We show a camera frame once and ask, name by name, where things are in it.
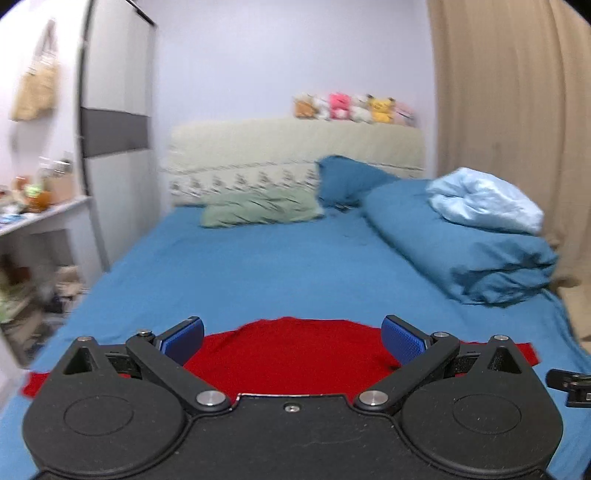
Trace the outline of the light blue blanket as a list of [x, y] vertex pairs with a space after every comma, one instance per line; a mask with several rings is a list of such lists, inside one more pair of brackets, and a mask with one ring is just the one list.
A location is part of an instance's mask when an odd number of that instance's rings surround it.
[[431, 207], [449, 222], [479, 229], [539, 235], [544, 213], [515, 185], [461, 167], [426, 187]]

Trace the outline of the green pillow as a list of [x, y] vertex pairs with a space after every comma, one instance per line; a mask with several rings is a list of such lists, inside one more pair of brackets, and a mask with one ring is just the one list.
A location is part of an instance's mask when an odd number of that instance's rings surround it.
[[204, 228], [287, 224], [315, 220], [324, 214], [311, 190], [273, 187], [211, 197], [205, 203], [200, 224]]

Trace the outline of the blue bed sheet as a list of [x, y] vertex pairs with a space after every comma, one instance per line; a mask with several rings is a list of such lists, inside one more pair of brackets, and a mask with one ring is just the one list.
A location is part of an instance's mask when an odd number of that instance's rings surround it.
[[21, 435], [31, 397], [71, 342], [125, 341], [191, 315], [207, 335], [283, 317], [380, 327], [394, 314], [425, 331], [484, 342], [505, 334], [539, 375], [588, 372], [562, 302], [548, 291], [509, 306], [464, 304], [421, 274], [359, 210], [311, 222], [205, 229], [197, 208], [179, 208], [104, 276], [32, 363], [22, 394], [1, 419], [1, 475], [36, 472]]

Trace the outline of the cream quilted headboard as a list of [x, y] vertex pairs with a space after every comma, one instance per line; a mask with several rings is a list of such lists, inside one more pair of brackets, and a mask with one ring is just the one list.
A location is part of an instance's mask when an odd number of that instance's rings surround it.
[[213, 195], [235, 191], [315, 190], [320, 183], [317, 162], [332, 155], [403, 178], [424, 175], [425, 142], [417, 128], [295, 118], [178, 126], [161, 171], [172, 205], [197, 206]]

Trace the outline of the beige hanging tote bag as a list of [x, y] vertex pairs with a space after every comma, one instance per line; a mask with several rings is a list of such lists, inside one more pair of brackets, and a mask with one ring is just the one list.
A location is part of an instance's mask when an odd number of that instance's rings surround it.
[[55, 21], [49, 20], [29, 69], [21, 77], [10, 119], [29, 122], [52, 112], [57, 103], [58, 77]]

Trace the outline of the woven storage basket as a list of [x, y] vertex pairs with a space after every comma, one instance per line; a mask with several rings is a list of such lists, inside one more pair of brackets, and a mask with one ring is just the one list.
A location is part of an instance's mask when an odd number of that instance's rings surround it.
[[48, 176], [43, 181], [44, 190], [50, 194], [50, 204], [60, 204], [76, 196], [75, 177], [72, 173]]

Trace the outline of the red knit garment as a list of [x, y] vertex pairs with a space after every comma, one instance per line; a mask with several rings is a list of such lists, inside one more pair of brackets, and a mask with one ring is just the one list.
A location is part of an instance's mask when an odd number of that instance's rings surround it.
[[246, 393], [354, 400], [407, 356], [400, 347], [389, 352], [377, 327], [283, 317], [205, 336], [183, 368], [231, 400]]

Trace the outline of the beige curtain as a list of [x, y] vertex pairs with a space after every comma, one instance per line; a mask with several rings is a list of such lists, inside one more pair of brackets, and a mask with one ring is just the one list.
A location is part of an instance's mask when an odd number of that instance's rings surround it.
[[564, 1], [432, 1], [439, 174], [519, 187], [558, 251], [553, 285], [590, 343], [590, 26]]

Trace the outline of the light pink plush toy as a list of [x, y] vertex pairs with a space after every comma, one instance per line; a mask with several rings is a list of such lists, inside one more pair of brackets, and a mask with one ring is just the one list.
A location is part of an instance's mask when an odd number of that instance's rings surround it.
[[397, 101], [394, 105], [394, 122], [397, 125], [407, 127], [416, 127], [416, 117], [414, 110], [403, 102]]

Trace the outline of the blue folded duvet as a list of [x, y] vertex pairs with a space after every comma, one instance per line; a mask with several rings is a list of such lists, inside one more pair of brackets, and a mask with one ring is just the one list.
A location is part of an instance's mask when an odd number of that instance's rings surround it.
[[454, 224], [429, 203], [427, 180], [396, 180], [362, 201], [370, 225], [449, 297], [509, 305], [549, 286], [558, 255], [539, 236]]

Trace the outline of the white desk shelf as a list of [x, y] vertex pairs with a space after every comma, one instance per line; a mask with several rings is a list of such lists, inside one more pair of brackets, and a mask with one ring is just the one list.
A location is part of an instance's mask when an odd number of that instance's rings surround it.
[[2, 226], [1, 265], [17, 277], [1, 302], [1, 337], [26, 368], [104, 273], [92, 200], [77, 197]]

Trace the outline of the yellow plush toy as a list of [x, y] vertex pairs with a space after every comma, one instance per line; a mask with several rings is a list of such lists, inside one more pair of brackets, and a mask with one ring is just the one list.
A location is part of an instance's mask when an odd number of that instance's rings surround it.
[[394, 122], [394, 108], [396, 107], [396, 100], [394, 98], [377, 98], [369, 95], [368, 105], [373, 122], [385, 124], [392, 124]]

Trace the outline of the white plush toy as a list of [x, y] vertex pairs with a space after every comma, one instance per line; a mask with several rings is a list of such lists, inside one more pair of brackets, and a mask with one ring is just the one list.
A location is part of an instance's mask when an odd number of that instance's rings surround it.
[[373, 122], [368, 95], [355, 95], [351, 97], [351, 104], [349, 104], [349, 119], [356, 123]]

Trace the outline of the white grey wardrobe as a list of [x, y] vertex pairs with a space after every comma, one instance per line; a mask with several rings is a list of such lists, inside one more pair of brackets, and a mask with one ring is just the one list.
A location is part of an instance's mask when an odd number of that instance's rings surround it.
[[85, 193], [103, 270], [158, 222], [152, 145], [155, 23], [133, 1], [88, 4], [78, 129]]

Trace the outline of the brown plush toy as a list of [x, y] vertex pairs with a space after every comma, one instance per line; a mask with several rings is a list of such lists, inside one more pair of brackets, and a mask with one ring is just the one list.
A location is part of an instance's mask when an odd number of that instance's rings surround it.
[[308, 94], [294, 97], [294, 117], [298, 119], [315, 119], [317, 109], [314, 105], [314, 97]]

